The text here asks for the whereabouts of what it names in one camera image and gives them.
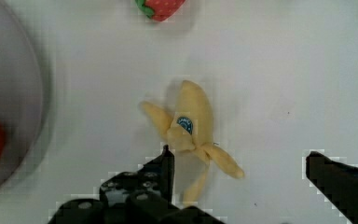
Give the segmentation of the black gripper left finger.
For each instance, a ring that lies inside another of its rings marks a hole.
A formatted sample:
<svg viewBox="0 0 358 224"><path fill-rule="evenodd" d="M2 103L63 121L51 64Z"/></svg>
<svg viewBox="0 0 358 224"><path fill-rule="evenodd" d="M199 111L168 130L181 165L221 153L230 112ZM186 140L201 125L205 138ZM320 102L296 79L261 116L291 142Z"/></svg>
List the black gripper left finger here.
<svg viewBox="0 0 358 224"><path fill-rule="evenodd" d="M224 224L196 206L173 205L173 178L174 155L164 146L140 170L104 181L97 199L62 204L48 224Z"/></svg>

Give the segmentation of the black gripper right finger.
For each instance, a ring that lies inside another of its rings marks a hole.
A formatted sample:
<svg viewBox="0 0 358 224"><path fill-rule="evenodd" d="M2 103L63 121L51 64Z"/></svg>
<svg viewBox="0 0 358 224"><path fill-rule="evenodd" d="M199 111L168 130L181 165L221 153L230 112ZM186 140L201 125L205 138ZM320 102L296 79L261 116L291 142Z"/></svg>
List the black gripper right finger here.
<svg viewBox="0 0 358 224"><path fill-rule="evenodd" d="M358 224L357 167L312 151L306 158L306 177L351 224Z"/></svg>

